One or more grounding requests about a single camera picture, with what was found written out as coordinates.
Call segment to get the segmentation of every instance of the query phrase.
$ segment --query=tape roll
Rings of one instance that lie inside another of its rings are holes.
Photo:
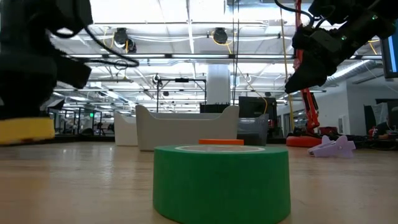
[[[155,148],[154,208],[187,224],[278,223],[290,213],[284,148]]]

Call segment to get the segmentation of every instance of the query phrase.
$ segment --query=white pillar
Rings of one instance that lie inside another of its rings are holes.
[[[208,65],[207,104],[231,102],[231,78],[229,65]]]

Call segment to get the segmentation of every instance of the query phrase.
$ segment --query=orange block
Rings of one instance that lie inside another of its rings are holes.
[[[220,144],[243,146],[244,141],[240,139],[200,139],[199,144]]]

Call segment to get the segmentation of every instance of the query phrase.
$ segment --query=purple toy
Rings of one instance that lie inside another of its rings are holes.
[[[354,157],[353,150],[355,144],[348,141],[347,136],[341,136],[337,141],[331,141],[328,136],[322,137],[322,144],[312,147],[308,153],[315,157],[332,157],[340,156],[344,158]]]

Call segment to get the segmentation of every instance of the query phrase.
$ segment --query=yellow sponge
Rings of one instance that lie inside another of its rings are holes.
[[[51,118],[15,118],[0,121],[0,145],[54,138]]]

